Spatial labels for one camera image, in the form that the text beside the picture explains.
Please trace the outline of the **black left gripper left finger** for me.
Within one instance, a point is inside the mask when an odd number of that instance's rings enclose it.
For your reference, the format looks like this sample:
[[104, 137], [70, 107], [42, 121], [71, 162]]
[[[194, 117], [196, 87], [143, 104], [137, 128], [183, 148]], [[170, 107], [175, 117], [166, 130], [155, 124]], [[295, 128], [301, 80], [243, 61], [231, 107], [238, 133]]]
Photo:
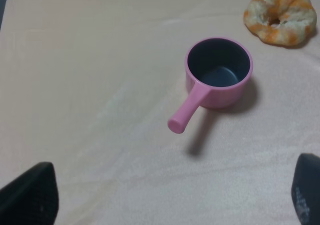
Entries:
[[0, 189], [2, 225], [53, 225], [59, 211], [54, 165], [39, 162]]

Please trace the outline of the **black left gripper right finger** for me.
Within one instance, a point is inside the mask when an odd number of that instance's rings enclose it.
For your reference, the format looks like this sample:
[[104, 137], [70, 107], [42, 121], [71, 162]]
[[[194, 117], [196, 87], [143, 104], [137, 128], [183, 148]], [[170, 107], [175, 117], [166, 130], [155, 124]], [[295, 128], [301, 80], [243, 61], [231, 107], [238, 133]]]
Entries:
[[320, 224], [320, 158], [302, 153], [295, 166], [291, 198], [302, 225]]

